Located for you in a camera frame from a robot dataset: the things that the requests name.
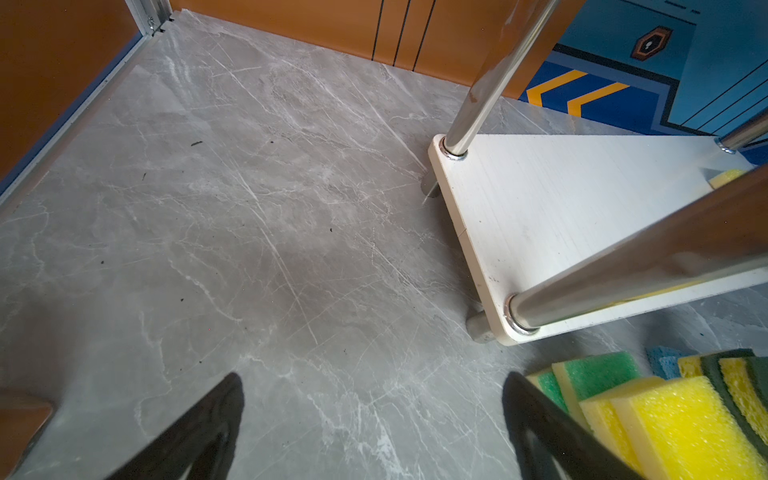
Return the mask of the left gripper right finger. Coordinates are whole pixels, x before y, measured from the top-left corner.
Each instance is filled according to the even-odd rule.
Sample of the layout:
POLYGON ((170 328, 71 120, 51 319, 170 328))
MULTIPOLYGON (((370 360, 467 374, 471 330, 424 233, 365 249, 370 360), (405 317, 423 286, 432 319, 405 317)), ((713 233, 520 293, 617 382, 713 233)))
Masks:
POLYGON ((522 478, 641 477, 518 372, 504 382, 502 407, 522 478))

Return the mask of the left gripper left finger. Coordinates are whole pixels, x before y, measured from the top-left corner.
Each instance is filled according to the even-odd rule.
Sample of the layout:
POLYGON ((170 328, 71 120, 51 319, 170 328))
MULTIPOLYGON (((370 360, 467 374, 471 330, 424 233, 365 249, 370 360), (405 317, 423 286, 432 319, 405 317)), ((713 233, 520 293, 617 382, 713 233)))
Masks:
POLYGON ((245 406, 241 377, 231 372, 111 479, 225 479, 245 406))

